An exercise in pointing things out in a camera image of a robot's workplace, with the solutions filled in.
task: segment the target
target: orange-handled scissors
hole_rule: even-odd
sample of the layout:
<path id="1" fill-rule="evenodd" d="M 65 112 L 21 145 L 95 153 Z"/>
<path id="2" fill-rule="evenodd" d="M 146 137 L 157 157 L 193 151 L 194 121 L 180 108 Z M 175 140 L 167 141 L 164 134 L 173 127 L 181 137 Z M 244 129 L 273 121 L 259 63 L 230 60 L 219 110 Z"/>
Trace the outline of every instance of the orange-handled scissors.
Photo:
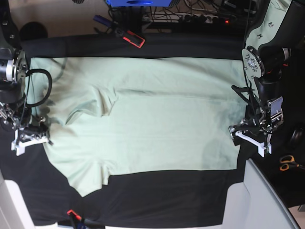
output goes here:
<path id="1" fill-rule="evenodd" d="M 295 162 L 295 157 L 292 155 L 285 155 L 280 158 L 280 170 L 281 171 L 286 171 L 290 168 L 300 168 L 300 169 L 305 169 L 305 166 L 300 165 Z"/>

